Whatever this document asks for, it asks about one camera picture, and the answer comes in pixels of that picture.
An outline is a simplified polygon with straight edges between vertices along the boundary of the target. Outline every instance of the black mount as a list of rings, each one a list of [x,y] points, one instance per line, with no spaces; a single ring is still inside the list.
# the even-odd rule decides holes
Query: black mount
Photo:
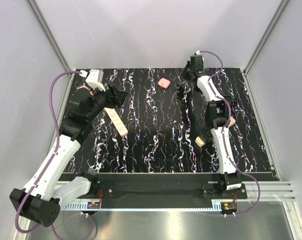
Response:
[[[69,100],[70,110],[63,119],[60,133],[77,140],[81,145],[92,130],[92,120],[104,108],[121,107],[126,95],[125,91],[118,91],[113,85],[108,85],[107,91],[95,89],[93,95],[85,89],[80,88]],[[79,176],[87,178],[91,182],[91,188],[85,195],[92,198],[98,193],[99,184],[96,176],[89,173],[81,173]],[[26,193],[25,189],[13,189],[10,200],[17,211]],[[49,201],[41,199],[41,195],[30,195],[22,207],[21,216],[32,220],[45,227],[50,226],[56,220],[61,207],[59,198],[51,198]]]
[[[242,182],[241,174],[235,173],[224,173],[219,174],[220,181],[218,182],[218,189],[222,196],[227,195],[230,192],[237,191],[237,189],[226,190],[227,186],[240,184]]]
[[[201,76],[206,76],[202,55],[192,55],[191,61],[187,61],[181,75],[186,80],[197,80]]]
[[[217,129],[224,126],[227,122],[229,110],[225,102],[209,101],[205,111],[205,125],[209,129]]]
[[[237,199],[247,199],[247,193],[245,185],[242,183],[241,187],[238,189],[231,189],[231,190],[221,190],[219,188],[218,183],[203,183],[201,190],[203,191],[203,199],[206,200],[216,200],[216,199],[227,199],[232,200],[234,199],[234,194],[236,194]]]

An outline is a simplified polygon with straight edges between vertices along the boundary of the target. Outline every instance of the metal floor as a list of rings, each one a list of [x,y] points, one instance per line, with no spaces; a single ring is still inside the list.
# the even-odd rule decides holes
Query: metal floor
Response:
[[[239,202],[239,212],[249,209]],[[74,211],[63,211],[55,226],[66,240],[81,240],[89,232],[91,221]],[[281,202],[260,202],[256,209],[238,217],[205,216],[205,212],[119,212],[101,211],[94,215],[98,226],[89,240],[291,240],[293,236]],[[39,227],[27,240],[55,240],[52,229]]]

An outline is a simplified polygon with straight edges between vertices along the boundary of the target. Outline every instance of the wooden block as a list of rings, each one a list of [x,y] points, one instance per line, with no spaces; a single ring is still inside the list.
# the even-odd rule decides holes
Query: wooden block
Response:
[[[127,128],[125,127],[124,123],[120,119],[120,116],[117,114],[115,109],[111,108],[104,108],[107,115],[110,117],[112,123],[114,124],[116,130],[119,132],[120,136],[125,136],[127,135],[128,131]]]
[[[233,126],[234,124],[235,124],[235,119],[234,119],[233,117],[231,117],[228,128],[230,128],[230,127]]]
[[[200,146],[200,147],[205,145],[205,141],[206,141],[206,139],[203,136],[198,136],[195,139],[195,143],[198,144],[198,146]]]

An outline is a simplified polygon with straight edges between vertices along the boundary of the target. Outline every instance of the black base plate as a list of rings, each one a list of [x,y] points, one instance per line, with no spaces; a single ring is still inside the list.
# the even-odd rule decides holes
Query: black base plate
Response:
[[[203,183],[202,184],[203,189],[211,190],[211,189],[216,189],[217,188],[217,183]],[[215,193],[210,193],[209,191],[203,191],[203,198],[206,200],[214,200],[214,199],[234,199],[234,194],[236,193],[236,199],[247,199],[247,194],[246,194],[246,188],[245,185],[242,183],[241,187],[236,190],[236,191],[230,191],[230,193],[222,195],[219,193],[219,191]]]
[[[103,191],[103,199],[112,199],[114,192],[114,183],[103,181],[99,184],[99,189]]]

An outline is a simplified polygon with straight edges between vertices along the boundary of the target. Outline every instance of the small beige block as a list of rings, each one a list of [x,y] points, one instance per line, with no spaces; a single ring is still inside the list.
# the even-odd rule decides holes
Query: small beige block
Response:
[[[198,136],[195,139],[195,143],[198,144],[198,146],[204,146],[205,145],[205,138],[203,136]]]
[[[233,117],[231,117],[228,128],[230,128],[230,127],[233,126],[234,124],[235,124],[235,119],[234,119]]]

